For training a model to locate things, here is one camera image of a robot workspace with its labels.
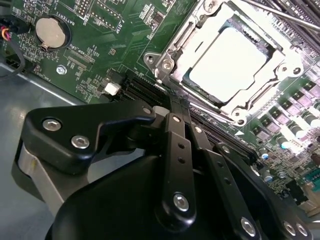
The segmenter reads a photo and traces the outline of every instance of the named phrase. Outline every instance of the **silver screw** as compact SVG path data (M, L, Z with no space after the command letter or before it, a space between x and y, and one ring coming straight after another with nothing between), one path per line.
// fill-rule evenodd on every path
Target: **silver screw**
M147 61L149 64L153 64L153 63L154 63L154 57L149 55L149 56L146 57L146 61Z
M58 74L60 74L60 75L65 75L65 74L67 74L67 69L66 69L66 67L63 66L63 65L58 65L58 66L56 67L56 72L57 72Z
M175 194L173 196L173 203L181 212L186 212L189 209L189 202L182 194Z
M204 2L204 10L209 13L209 14L212 14L213 11L214 11L214 6L215 6L215 3L213 1L210 1L210 0L206 0Z
M286 178L286 173L284 171L281 171L281 172L279 172L278 176L281 179L285 179Z
M252 223L246 219L245 217L241 218L241 226L243 228L243 230L245 230L245 232L247 234L249 234L249 236L254 237L256 235L256 229L255 227L252 225Z
M308 236L308 232L306 231L306 229L299 223L296 224L296 227L298 228L299 232L303 235L303 236Z
M43 121L42 126L45 130L55 132L61 128L61 123L55 119L46 119Z
M146 114L150 114L150 113L151 113L151 110L150 110L149 108L146 108L146 107L143 108L143 111L144 111Z
M195 129L198 133L202 133L202 130L201 130L201 128L200 128L200 127L195 126L195 127L194 127L194 129Z
M180 119L176 116L173 116L173 120L175 120L176 122L180 123Z
M223 151L225 151L227 154L230 153L229 148L227 148L226 146L222 146Z
M173 62L172 62L171 60L169 60L169 59L163 60L163 62L162 62L162 68L163 68L163 69L169 71L169 70L171 70L173 67L174 67L174 64L173 64Z
M89 147L89 139L85 136L76 135L71 138L72 145L77 149L86 149Z
M285 228L285 230L287 230L288 233L290 233L292 236L296 235L296 231L295 229L290 225L290 223L288 223L287 221L283 222L283 226Z

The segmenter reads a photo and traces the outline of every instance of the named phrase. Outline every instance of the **cable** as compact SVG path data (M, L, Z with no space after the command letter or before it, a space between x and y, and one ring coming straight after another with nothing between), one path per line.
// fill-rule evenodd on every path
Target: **cable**
M0 76L0 81L10 79L10 78L18 75L19 73L21 73L23 71L23 69L26 66L26 60L25 60L24 55L21 52L18 44L16 44L12 39L7 41L7 44L14 50L15 54L18 56L18 58L20 60L20 65L16 70L8 73L7 75Z
M11 40L8 31L9 31L9 28L3 28L3 29L1 30L2 38L3 38L4 40L6 40L7 42Z

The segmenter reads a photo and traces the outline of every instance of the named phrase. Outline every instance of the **black expansion slot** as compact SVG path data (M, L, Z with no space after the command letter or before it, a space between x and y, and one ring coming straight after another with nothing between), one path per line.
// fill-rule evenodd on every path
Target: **black expansion slot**
M170 100L166 93L133 73L127 75L120 93L117 94L115 100L143 100L152 107L162 106L164 108L169 108L168 106L170 105ZM258 155L254 150L239 142L234 136L224 131L222 128L212 125L195 112L190 111L190 116L192 122L201 126L205 131L208 140L212 145L216 143L226 143L237 153L248 158L250 163L254 163L257 160Z
M312 0L305 0L308 3L304 3L301 0L290 0L292 5L294 5L298 10L300 10L300 13L303 15L304 18L308 19L309 22L313 24L320 24L320 15L317 15L315 12L311 10L309 7L309 4L312 3Z
M320 6L317 6L313 0L302 0L306 6L315 13L316 16L320 16Z
M290 15L294 15L294 16L296 15L295 12L293 12L290 9L290 6L287 6L284 3L277 4L272 0L261 0L260 2L273 9L277 9L279 11L289 13ZM289 29L291 29L294 35L296 35L303 43L307 44L314 52L318 54L318 56L320 55L320 38L317 36L316 33L306 30L282 18L281 18L281 21Z

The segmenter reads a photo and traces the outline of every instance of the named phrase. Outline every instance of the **reflective surface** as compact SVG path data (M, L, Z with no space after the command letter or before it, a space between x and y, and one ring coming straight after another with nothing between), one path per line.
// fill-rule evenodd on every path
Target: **reflective surface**
M0 66L0 76L5 70ZM44 240L54 218L47 206L20 189L11 176L24 118L32 109L81 102L38 78L16 77L0 81L0 239ZM141 155L113 157L93 164L92 182Z

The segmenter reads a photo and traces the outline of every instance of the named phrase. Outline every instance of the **motherboard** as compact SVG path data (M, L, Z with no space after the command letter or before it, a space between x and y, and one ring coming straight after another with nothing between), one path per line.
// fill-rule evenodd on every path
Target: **motherboard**
M320 24L317 0L259 3ZM33 74L88 104L186 96L209 137L254 152L281 198L320 212L319 33L241 0L13 0L11 11L31 24L12 39Z

